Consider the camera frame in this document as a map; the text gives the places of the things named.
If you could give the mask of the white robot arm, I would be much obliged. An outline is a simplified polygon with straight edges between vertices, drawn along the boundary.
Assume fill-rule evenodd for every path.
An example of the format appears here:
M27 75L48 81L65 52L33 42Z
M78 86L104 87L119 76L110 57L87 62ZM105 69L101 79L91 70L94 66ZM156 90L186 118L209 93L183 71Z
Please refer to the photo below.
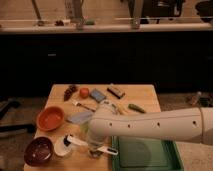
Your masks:
M213 145L213 108L189 108L139 115L116 115L102 108L89 122L87 142L97 148L109 136Z

